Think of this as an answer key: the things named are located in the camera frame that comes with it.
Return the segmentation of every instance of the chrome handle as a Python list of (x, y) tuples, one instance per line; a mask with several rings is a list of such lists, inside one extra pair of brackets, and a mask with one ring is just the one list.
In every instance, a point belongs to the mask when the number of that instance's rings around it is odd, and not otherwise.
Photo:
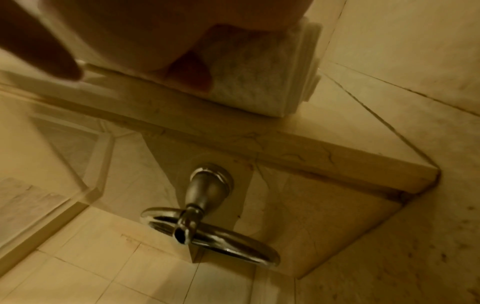
[(202, 223), (233, 189), (233, 179), (221, 167), (206, 164), (196, 169), (186, 191), (186, 209), (149, 208), (140, 221), (172, 236), (180, 244), (193, 244), (264, 266), (277, 266), (275, 249), (245, 235)]

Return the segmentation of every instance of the rolled towel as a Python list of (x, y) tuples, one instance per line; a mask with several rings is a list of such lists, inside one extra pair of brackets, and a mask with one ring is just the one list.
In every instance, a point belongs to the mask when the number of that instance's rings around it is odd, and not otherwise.
[[(43, 23), (74, 56), (89, 64), (156, 81), (149, 75), (104, 60), (53, 16)], [(272, 117), (297, 111), (308, 101), (320, 80), (315, 48), (321, 26), (301, 19), (281, 32), (258, 32), (230, 26), (212, 28), (196, 45), (196, 53), (209, 67), (213, 88), (207, 94), (189, 92), (225, 106)]]

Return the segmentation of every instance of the beige tile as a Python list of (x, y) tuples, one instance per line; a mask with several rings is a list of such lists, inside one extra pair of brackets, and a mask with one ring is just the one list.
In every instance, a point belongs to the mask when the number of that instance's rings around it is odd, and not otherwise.
[(138, 241), (110, 229), (115, 219), (116, 216), (101, 211), (68, 240), (55, 256), (113, 279), (139, 245)]
[(197, 266), (141, 244), (115, 281), (168, 304), (181, 304)]
[(113, 282), (96, 304), (164, 304), (152, 297)]
[(255, 265), (206, 251), (184, 304), (250, 303)]
[(1, 301), (1, 304), (94, 304), (109, 281), (50, 258)]
[(295, 279), (257, 267), (250, 304), (295, 304)]
[(49, 256), (34, 251), (12, 270), (0, 277), (0, 301), (25, 281), (37, 268), (43, 265)]
[(95, 220), (102, 214), (97, 208), (87, 208), (59, 232), (45, 241), (38, 249), (50, 255), (55, 255), (72, 237), (74, 237), (85, 225)]

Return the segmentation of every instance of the white towel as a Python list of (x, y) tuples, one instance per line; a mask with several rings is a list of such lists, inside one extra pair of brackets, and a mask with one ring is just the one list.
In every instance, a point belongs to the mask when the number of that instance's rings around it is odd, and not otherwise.
[[(131, 76), (148, 76), (106, 62), (60, 21), (43, 16), (43, 23), (80, 60)], [(256, 32), (234, 27), (213, 28), (194, 52), (209, 67), (210, 101), (272, 117), (295, 113), (308, 101), (320, 77), (315, 48), (321, 26), (303, 18), (282, 32)]]

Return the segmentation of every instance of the finger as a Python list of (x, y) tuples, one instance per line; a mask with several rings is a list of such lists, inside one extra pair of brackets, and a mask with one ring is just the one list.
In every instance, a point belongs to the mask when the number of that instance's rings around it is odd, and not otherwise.
[(13, 0), (0, 0), (0, 48), (55, 77), (82, 77), (70, 53)]
[(184, 92), (208, 93), (213, 85), (208, 67), (194, 53), (188, 52), (168, 68), (151, 72), (161, 83)]

